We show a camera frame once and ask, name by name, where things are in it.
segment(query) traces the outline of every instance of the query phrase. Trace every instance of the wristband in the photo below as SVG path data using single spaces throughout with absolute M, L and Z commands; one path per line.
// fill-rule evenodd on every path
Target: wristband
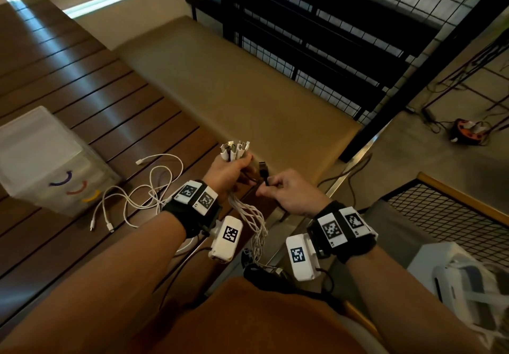
M 162 208 L 182 224 L 186 230 L 186 238 L 206 234 L 215 226 L 222 207 L 217 202 L 217 193 L 203 181 L 188 181 L 171 196 Z
M 308 232 L 319 256 L 333 254 L 343 264 L 371 251 L 378 237 L 353 207 L 337 201 L 315 216 Z

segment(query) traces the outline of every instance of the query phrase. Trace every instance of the white cable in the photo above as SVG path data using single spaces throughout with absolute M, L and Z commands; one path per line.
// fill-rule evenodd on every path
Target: white cable
M 114 232 L 115 228 L 113 227 L 112 223 L 108 219 L 108 215 L 107 215 L 107 212 L 106 212 L 106 205 L 105 205 L 106 199 L 109 199 L 110 197 L 121 196 L 121 197 L 123 197 L 125 199 L 124 210 L 123 210 L 124 222 L 127 225 L 129 225 L 129 226 L 131 226 L 133 228 L 138 228 L 138 226 L 134 225 L 134 224 L 131 224 L 129 222 L 129 220 L 127 220 L 127 218 L 128 218 L 127 204 L 129 204 L 131 207 L 133 207 L 135 209 L 139 209 L 139 210 L 155 208 L 156 214 L 161 212 L 162 207 L 164 207 L 164 205 L 168 202 L 168 199 L 163 199 L 163 198 L 165 197 L 166 193 L 168 192 L 169 186 L 176 179 L 181 177 L 182 173 L 184 172 L 184 163 L 182 162 L 182 160 L 180 158 L 178 158 L 177 156 L 175 156 L 173 154 L 160 153 L 160 154 L 153 154 L 153 155 L 145 157 L 145 158 L 141 158 L 138 161 L 136 161 L 136 164 L 137 165 L 141 165 L 141 164 L 143 164 L 143 162 L 145 160 L 147 160 L 149 158 L 152 158 L 152 157 L 158 157 L 158 156 L 170 156 L 170 157 L 174 157 L 177 160 L 179 160 L 180 161 L 180 165 L 181 165 L 181 169 L 180 169 L 179 175 L 177 177 L 173 178 L 173 173 L 172 173 L 172 171 L 167 166 L 165 166 L 165 165 L 157 165 L 157 166 L 155 166 L 154 168 L 152 168 L 150 170 L 150 173 L 149 173 L 149 184 L 142 184 L 142 185 L 134 188 L 131 191 L 131 193 L 129 193 L 129 194 L 127 194 L 127 192 L 125 190 L 123 190 L 121 187 L 118 187 L 117 185 L 113 185 L 113 186 L 109 187 L 108 189 L 106 189 L 103 192 L 101 201 L 97 204 L 97 206 L 94 209 L 94 213 L 92 215 L 92 221 L 90 222 L 90 230 L 91 231 L 95 228 L 95 220 L 96 220 L 97 210 L 99 209 L 99 207 L 102 206 L 102 211 L 103 211 L 103 214 L 104 214 L 104 220 L 106 222 L 106 227 L 108 227 L 108 230 L 110 232 Z M 163 168 L 163 169 L 166 169 L 169 172 L 169 182 L 167 184 L 161 185 L 159 187 L 155 187 L 154 183 L 152 182 L 152 173 L 157 168 Z M 132 194 L 134 192 L 136 192 L 140 188 L 149 188 L 148 194 L 149 194 L 150 199 L 146 200 L 143 204 L 138 204 L 134 200 L 131 199 Z M 106 193 L 108 193 L 109 191 L 111 191 L 113 189 L 118 189 L 122 193 L 112 193 L 112 194 L 106 196 Z M 180 253 L 182 250 L 184 250 L 187 247 L 189 247 L 189 245 L 193 242 L 193 240 L 194 240 L 194 238 L 191 239 L 184 247 L 180 248 L 176 253 Z

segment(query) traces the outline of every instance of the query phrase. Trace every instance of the forearm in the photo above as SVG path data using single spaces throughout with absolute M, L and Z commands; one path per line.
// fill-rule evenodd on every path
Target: forearm
M 99 352 L 140 311 L 185 240 L 162 212 L 57 287 L 3 342 L 52 352 Z
M 353 256 L 346 265 L 393 352 L 486 352 L 472 331 L 381 248 Z

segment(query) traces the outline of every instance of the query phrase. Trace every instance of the black wrist strap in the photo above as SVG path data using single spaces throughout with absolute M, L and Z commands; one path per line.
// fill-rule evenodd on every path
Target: black wrist strap
M 200 194 L 207 188 L 207 184 L 205 184 L 203 181 L 196 181 L 201 183 L 202 186 L 194 195 L 194 200 L 190 201 L 188 204 L 183 204 L 176 200 L 170 200 L 162 208 L 162 210 L 170 212 L 173 216 L 175 216 L 177 220 L 182 224 L 186 230 L 186 238 L 198 236 L 201 231 L 203 231 L 205 234 L 208 234 L 210 230 L 214 228 L 216 220 L 222 210 L 222 207 L 219 205 L 217 200 L 214 201 L 205 216 L 200 215 L 192 207 L 196 199 L 200 197 Z
M 350 226 L 345 216 L 341 214 L 341 209 L 345 209 L 342 212 L 355 212 L 353 209 L 348 211 L 343 204 L 333 201 L 315 216 L 308 233 L 319 257 L 333 254 L 344 264 L 352 256 L 364 255 L 371 251 L 376 245 L 376 239 L 371 233 L 359 234 L 357 229 L 360 228 Z M 323 221 L 324 216 L 327 216 L 327 221 Z M 360 222 L 360 227 L 367 226 L 356 213 L 346 216 L 355 216 L 355 221 Z

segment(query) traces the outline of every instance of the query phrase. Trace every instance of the cable connector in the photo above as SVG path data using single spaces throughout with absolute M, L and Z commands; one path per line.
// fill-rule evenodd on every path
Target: cable connector
M 260 171 L 260 177 L 263 178 L 265 184 L 269 186 L 269 168 L 267 167 L 267 163 L 265 161 L 260 161 L 258 164 L 258 170 Z

